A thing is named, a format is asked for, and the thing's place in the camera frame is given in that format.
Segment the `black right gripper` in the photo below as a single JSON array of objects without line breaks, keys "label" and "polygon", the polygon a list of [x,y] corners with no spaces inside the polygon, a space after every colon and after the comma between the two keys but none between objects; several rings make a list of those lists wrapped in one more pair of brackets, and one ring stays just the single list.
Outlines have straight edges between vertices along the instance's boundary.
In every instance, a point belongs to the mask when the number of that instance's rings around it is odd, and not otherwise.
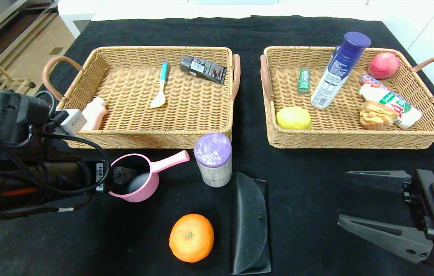
[{"label": "black right gripper", "polygon": [[401,194],[406,191],[414,227],[377,222],[349,215],[339,215],[338,225],[412,263],[424,262],[434,267],[434,174],[417,169],[405,171],[348,171],[345,180]]}]

